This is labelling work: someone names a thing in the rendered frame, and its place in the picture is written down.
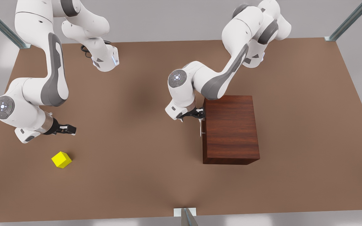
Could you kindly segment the yellow cube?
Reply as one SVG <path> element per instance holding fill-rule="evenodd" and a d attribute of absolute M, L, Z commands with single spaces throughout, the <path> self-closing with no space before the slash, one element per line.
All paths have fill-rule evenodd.
<path fill-rule="evenodd" d="M 65 168 L 69 163 L 72 162 L 71 158 L 68 156 L 67 153 L 59 152 L 55 156 L 51 158 L 53 163 L 58 168 Z"/>

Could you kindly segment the silver frame post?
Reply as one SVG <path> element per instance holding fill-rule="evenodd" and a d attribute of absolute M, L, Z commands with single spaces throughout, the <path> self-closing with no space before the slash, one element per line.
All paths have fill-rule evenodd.
<path fill-rule="evenodd" d="M 174 208 L 173 216 L 181 217 L 181 226 L 198 226 L 196 208 Z"/>
<path fill-rule="evenodd" d="M 31 44 L 24 43 L 2 20 L 0 20 L 0 31 L 20 49 L 28 49 Z"/>
<path fill-rule="evenodd" d="M 328 37 L 324 37 L 327 42 L 335 42 L 341 37 L 346 30 L 349 29 L 358 19 L 362 16 L 362 2 L 361 4 L 348 16 L 345 21 Z"/>

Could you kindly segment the dark wooden cabinet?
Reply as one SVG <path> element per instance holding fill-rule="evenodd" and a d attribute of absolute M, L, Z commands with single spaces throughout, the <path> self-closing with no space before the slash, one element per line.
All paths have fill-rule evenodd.
<path fill-rule="evenodd" d="M 260 159 L 252 96 L 205 99 L 203 106 L 204 164 L 248 165 Z"/>

